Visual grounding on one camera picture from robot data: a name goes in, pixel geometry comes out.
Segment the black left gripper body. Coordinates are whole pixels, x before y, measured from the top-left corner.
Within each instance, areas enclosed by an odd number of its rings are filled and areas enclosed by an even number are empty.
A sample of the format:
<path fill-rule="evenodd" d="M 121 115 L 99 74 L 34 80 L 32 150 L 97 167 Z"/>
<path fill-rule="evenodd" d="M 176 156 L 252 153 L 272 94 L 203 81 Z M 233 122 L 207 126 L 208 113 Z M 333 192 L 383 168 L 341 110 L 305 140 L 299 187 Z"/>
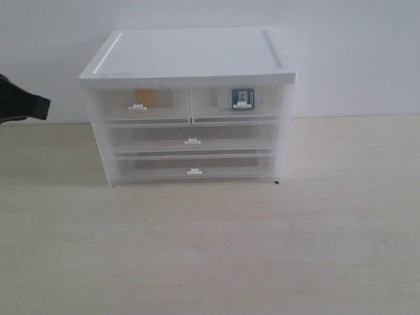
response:
<path fill-rule="evenodd" d="M 48 98 L 25 91 L 1 74 L 1 124 L 27 118 L 46 120 L 50 104 Z"/>

